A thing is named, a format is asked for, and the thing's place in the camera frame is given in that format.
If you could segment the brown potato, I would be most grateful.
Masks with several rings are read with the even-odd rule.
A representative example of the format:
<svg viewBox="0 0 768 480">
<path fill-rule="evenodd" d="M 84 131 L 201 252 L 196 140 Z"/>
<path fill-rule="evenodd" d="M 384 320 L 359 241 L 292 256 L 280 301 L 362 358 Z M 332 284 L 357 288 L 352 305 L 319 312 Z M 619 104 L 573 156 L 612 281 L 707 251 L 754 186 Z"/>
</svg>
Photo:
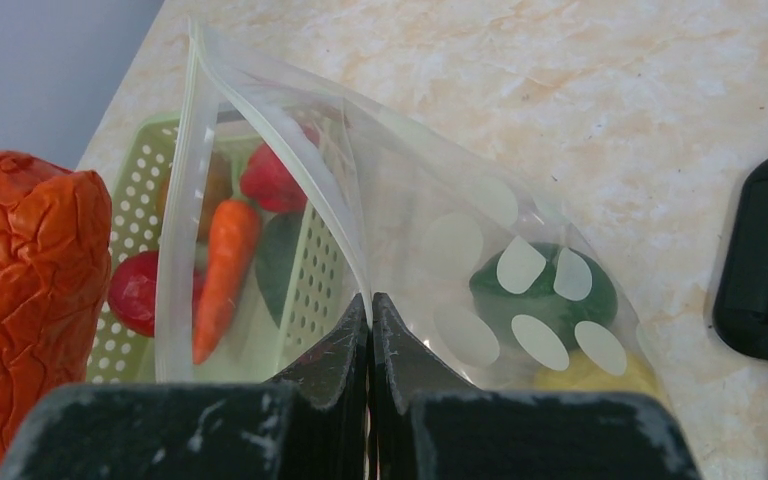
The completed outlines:
<svg viewBox="0 0 768 480">
<path fill-rule="evenodd" d="M 217 207 L 222 201 L 230 198 L 233 194 L 230 175 L 230 163 L 219 152 L 213 151 L 205 184 L 205 194 L 202 200 L 197 234 L 197 241 L 199 243 L 206 244 L 208 242 Z M 164 217 L 170 178 L 171 172 L 168 172 L 163 177 L 156 194 L 155 213 L 159 220 L 162 220 Z"/>
</svg>

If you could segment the clear polka dot zip bag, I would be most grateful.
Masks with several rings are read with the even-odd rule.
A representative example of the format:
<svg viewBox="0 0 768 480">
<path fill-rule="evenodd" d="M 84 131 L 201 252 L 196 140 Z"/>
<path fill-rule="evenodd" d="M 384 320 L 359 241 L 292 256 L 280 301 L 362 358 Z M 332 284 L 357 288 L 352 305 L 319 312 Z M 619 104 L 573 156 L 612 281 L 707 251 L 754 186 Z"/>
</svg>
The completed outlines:
<svg viewBox="0 0 768 480">
<path fill-rule="evenodd" d="M 627 368 L 626 355 L 637 355 L 662 387 L 621 288 L 545 195 L 425 126 L 236 44 L 203 22 L 192 21 L 189 36 L 160 240 L 157 380 L 195 381 L 193 327 L 208 248 L 197 241 L 202 200 L 214 145 L 218 138 L 243 135 L 231 127 L 242 120 L 275 152 L 306 195 L 306 207 L 336 241 L 345 259 L 342 315 L 355 298 L 370 315 L 373 297 L 386 294 L 408 330 L 481 389 L 536 389 L 541 367 L 566 370 L 575 351 L 616 376 Z M 511 321 L 518 344 L 506 346 L 477 314 L 472 275 L 499 253 L 499 283 L 521 294 L 547 265 L 534 247 L 538 242 L 561 246 L 553 287 L 562 297 L 582 300 L 591 291 L 592 275 L 581 254 L 596 261 L 616 289 L 613 323 L 577 323 L 576 350 L 525 314 Z"/>
</svg>

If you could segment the yellow lemon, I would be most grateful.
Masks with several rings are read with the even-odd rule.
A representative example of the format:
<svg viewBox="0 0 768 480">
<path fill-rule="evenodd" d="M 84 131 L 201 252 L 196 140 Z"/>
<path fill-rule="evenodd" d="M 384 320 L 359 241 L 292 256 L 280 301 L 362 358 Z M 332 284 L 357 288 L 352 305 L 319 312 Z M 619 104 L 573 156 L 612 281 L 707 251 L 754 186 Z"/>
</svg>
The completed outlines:
<svg viewBox="0 0 768 480">
<path fill-rule="evenodd" d="M 649 395 L 666 404 L 667 396 L 649 365 L 632 353 L 628 353 L 626 359 L 625 372 L 616 376 L 601 369 L 582 351 L 575 351 L 566 370 L 541 367 L 535 374 L 533 386 L 540 390 L 627 391 Z"/>
</svg>

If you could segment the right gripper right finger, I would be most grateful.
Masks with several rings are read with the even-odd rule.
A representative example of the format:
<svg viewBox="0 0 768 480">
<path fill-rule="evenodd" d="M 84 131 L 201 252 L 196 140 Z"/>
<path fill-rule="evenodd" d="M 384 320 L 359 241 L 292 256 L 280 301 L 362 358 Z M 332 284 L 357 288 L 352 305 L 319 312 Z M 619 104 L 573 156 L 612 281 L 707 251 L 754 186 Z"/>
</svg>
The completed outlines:
<svg viewBox="0 0 768 480">
<path fill-rule="evenodd" d="M 370 401 L 383 479 L 696 479 L 675 418 L 621 392 L 487 391 L 372 300 Z"/>
</svg>

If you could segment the green perforated plastic basket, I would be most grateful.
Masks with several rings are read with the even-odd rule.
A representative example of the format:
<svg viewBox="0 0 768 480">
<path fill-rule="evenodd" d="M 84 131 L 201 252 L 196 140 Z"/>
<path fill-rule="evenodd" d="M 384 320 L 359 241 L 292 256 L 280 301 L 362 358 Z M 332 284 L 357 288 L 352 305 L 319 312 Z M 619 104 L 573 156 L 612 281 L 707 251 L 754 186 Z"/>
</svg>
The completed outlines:
<svg viewBox="0 0 768 480">
<path fill-rule="evenodd" d="M 180 117 L 155 116 L 137 132 L 120 169 L 112 195 L 110 251 L 113 267 L 140 252 L 157 250 L 162 220 L 155 200 L 163 177 L 171 172 Z M 263 143 L 242 120 L 231 122 L 243 135 L 218 138 L 214 151 L 231 167 L 232 198 L 255 205 L 239 190 L 239 178 L 254 150 Z M 255 207 L 262 230 L 276 213 Z M 338 245 L 311 207 L 303 212 L 295 261 L 288 285 L 281 325 L 273 322 L 255 277 L 254 258 L 239 291 L 239 307 L 214 353 L 193 366 L 197 382 L 266 381 L 311 349 L 339 323 L 344 305 L 345 259 Z M 124 326 L 107 302 L 102 306 L 86 380 L 91 383 L 172 382 L 156 380 L 154 339 Z"/>
</svg>

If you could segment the orange carrot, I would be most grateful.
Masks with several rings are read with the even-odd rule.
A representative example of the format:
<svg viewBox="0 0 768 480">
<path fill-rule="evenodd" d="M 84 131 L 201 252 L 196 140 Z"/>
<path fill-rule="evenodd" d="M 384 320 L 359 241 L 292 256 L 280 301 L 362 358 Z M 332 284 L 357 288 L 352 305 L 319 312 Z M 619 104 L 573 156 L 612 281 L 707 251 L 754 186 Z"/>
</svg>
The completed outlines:
<svg viewBox="0 0 768 480">
<path fill-rule="evenodd" d="M 195 316 L 192 359 L 203 364 L 229 329 L 239 291 L 261 234 L 256 209 L 243 200 L 221 201 L 208 238 L 207 269 Z"/>
<path fill-rule="evenodd" d="M 0 462 L 43 396 L 85 378 L 111 221 L 97 173 L 0 151 Z"/>
</svg>

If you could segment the dark green avocado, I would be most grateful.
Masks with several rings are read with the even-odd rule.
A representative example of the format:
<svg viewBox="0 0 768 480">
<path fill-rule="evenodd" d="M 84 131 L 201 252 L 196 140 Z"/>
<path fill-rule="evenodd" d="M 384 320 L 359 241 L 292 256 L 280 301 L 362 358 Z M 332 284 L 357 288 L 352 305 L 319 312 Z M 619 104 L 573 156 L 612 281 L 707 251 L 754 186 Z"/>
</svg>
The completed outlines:
<svg viewBox="0 0 768 480">
<path fill-rule="evenodd" d="M 281 325 L 302 220 L 302 212 L 274 215 L 265 224 L 255 253 L 256 281 L 277 327 Z"/>
</svg>

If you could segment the red apple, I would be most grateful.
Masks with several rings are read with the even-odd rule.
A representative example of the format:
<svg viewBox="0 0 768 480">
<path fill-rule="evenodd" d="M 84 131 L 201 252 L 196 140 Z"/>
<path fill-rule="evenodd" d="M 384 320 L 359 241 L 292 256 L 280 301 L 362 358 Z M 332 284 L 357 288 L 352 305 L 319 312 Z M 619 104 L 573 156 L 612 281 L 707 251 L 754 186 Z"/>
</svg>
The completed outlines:
<svg viewBox="0 0 768 480">
<path fill-rule="evenodd" d="M 149 250 L 126 258 L 114 271 L 108 305 L 128 329 L 155 337 L 159 252 Z"/>
</svg>

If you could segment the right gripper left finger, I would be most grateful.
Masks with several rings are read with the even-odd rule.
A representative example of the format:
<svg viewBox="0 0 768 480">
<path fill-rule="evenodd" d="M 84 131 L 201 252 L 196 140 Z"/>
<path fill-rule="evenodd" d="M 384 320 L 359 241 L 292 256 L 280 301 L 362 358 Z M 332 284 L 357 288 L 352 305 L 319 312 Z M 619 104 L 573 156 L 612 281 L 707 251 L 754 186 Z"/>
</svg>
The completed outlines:
<svg viewBox="0 0 768 480">
<path fill-rule="evenodd" d="M 362 300 L 257 384 L 78 384 L 23 421 L 0 479 L 363 479 Z"/>
</svg>

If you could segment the green lime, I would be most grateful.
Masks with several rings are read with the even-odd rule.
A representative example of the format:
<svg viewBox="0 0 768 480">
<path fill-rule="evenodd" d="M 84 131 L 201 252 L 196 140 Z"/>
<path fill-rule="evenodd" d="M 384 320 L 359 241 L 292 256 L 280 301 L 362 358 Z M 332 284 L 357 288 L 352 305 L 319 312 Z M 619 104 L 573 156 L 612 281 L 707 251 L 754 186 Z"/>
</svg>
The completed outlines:
<svg viewBox="0 0 768 480">
<path fill-rule="evenodd" d="M 538 242 L 536 250 L 545 257 L 547 265 L 528 290 L 513 294 L 505 290 L 496 276 L 501 258 L 499 253 L 475 272 L 469 281 L 478 316 L 490 327 L 500 343 L 506 346 L 518 344 L 511 328 L 516 315 L 525 314 L 543 321 L 570 350 L 576 350 L 578 343 L 574 336 L 575 325 L 581 321 L 592 321 L 604 327 L 613 323 L 618 311 L 618 296 L 607 273 L 592 258 L 585 254 L 580 257 L 586 262 L 592 275 L 590 293 L 582 300 L 569 300 L 554 290 L 556 257 L 561 246 L 554 243 Z"/>
</svg>

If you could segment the red bell pepper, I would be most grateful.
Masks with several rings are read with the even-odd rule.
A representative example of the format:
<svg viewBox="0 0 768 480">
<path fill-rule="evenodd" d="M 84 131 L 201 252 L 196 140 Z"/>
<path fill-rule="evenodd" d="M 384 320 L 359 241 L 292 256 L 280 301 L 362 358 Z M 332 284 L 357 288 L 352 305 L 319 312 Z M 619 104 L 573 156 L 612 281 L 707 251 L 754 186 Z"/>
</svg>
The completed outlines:
<svg viewBox="0 0 768 480">
<path fill-rule="evenodd" d="M 302 188 L 265 142 L 249 157 L 239 188 L 261 209 L 276 214 L 302 212 L 307 204 Z"/>
</svg>

